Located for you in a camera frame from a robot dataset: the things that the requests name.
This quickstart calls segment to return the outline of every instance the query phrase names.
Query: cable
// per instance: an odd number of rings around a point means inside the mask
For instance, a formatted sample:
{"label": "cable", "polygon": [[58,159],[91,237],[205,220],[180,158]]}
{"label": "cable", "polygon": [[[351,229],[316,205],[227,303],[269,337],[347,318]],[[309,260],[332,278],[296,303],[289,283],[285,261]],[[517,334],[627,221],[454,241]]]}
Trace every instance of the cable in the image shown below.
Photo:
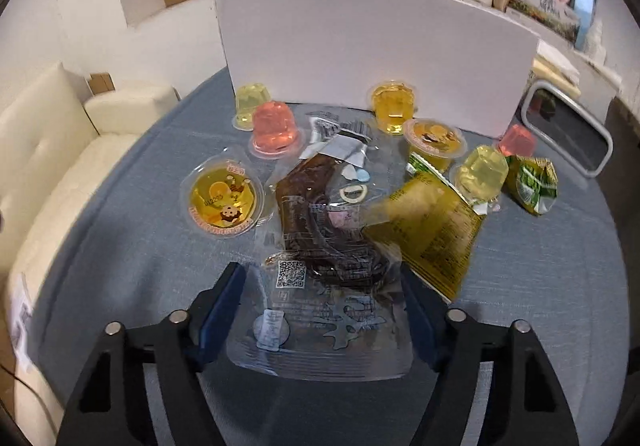
{"label": "cable", "polygon": [[[10,371],[8,368],[6,368],[6,366],[2,365],[2,363],[0,363],[0,368],[2,368],[2,370],[4,370],[12,378],[14,378],[15,381],[18,381],[21,384],[23,384],[23,386],[25,386],[31,392],[31,394],[33,394],[35,396],[35,398],[38,400],[38,403],[42,407],[42,411],[44,412],[45,417],[47,418],[47,423],[48,423],[49,427],[51,428],[51,431],[53,432],[53,437],[57,437],[58,436],[58,428],[56,427],[56,425],[55,425],[55,423],[53,421],[53,418],[52,418],[51,414],[49,413],[49,409],[47,408],[47,405],[42,400],[40,395],[35,390],[33,390],[33,388],[31,388],[26,382],[22,381],[12,371]],[[4,402],[2,402],[1,399],[0,399],[0,403],[2,403],[2,406],[4,406],[6,408],[6,406],[4,405]]]}

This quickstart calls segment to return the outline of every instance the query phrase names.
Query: qr code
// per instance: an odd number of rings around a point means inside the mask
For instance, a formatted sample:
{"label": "qr code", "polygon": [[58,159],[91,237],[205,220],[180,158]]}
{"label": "qr code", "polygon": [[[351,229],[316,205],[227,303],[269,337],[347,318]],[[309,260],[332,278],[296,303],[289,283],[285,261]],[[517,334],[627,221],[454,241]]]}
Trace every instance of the qr code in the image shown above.
{"label": "qr code", "polygon": [[304,289],[306,266],[300,261],[278,261],[278,280],[276,287]]}

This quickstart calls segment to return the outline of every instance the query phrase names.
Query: yellow snack packet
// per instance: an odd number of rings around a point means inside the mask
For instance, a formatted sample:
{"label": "yellow snack packet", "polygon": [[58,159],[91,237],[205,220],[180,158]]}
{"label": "yellow snack packet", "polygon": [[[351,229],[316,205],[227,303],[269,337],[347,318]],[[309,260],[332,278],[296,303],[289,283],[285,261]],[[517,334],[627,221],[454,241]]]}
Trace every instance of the yellow snack packet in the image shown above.
{"label": "yellow snack packet", "polygon": [[455,298],[484,216],[433,167],[383,203],[388,221],[364,228],[364,234],[383,246],[399,246],[418,276],[448,301]]}

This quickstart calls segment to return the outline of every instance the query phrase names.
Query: cartoon label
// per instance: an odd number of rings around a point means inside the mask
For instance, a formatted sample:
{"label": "cartoon label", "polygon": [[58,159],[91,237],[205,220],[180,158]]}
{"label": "cartoon label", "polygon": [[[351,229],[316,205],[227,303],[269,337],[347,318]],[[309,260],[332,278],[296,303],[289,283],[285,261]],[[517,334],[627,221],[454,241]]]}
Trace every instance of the cartoon label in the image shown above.
{"label": "cartoon label", "polygon": [[189,213],[203,230],[215,235],[235,235],[252,223],[255,192],[240,166],[204,172],[191,190]]}
{"label": "cartoon label", "polygon": [[430,121],[416,121],[408,134],[409,142],[419,149],[436,155],[455,153],[462,143],[456,133],[446,125]]}

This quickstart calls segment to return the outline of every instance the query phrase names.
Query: screw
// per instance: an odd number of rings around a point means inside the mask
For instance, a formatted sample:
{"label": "screw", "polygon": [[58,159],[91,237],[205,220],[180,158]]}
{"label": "screw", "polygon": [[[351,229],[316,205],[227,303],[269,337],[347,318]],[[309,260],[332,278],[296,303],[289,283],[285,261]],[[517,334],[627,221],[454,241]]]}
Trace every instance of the screw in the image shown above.
{"label": "screw", "polygon": [[515,330],[518,332],[527,333],[531,330],[531,325],[526,320],[516,320],[513,322]]}
{"label": "screw", "polygon": [[173,311],[169,315],[169,321],[171,323],[181,323],[187,319],[189,313],[184,309],[178,309],[178,311]]}
{"label": "screw", "polygon": [[462,309],[449,309],[447,311],[447,318],[451,321],[461,322],[466,320],[466,312],[462,311]]}
{"label": "screw", "polygon": [[120,329],[122,329],[122,324],[118,321],[112,321],[110,324],[107,325],[107,327],[104,328],[104,331],[109,336],[113,336],[114,334],[117,334],[118,332],[120,332]]}

